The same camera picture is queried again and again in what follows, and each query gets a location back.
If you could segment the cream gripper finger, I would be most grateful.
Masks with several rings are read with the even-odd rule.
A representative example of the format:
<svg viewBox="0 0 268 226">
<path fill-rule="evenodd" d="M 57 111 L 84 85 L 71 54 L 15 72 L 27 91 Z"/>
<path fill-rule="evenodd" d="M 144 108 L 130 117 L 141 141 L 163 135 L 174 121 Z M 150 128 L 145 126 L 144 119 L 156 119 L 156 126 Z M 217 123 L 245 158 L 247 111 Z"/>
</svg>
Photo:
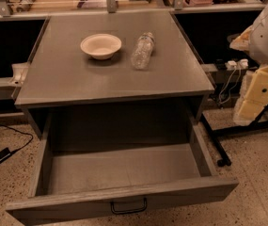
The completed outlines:
<svg viewBox="0 0 268 226">
<path fill-rule="evenodd" d="M 260 98 L 247 100 L 240 97 L 234 106 L 233 121 L 237 125 L 247 126 L 258 117 L 263 109 L 264 105 Z"/>
</svg>

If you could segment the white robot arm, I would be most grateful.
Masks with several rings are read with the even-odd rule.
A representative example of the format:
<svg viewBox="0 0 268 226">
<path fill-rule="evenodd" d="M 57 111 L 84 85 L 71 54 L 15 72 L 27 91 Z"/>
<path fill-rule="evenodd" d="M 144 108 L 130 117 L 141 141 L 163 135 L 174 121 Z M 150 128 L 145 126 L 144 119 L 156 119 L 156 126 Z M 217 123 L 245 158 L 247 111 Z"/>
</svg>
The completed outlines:
<svg viewBox="0 0 268 226">
<path fill-rule="evenodd" d="M 268 4 L 229 47 L 247 52 L 260 65 L 253 73 L 244 76 L 240 97 L 234 106 L 233 121 L 247 126 L 268 105 Z"/>
</svg>

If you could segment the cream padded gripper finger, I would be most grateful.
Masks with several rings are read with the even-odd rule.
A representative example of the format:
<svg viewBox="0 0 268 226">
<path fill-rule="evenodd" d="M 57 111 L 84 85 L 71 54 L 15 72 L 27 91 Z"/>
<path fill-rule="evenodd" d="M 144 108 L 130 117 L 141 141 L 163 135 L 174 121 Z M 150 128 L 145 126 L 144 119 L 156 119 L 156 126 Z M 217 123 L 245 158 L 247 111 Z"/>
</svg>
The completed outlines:
<svg viewBox="0 0 268 226">
<path fill-rule="evenodd" d="M 268 65 L 257 69 L 244 97 L 249 103 L 268 105 Z"/>
</svg>

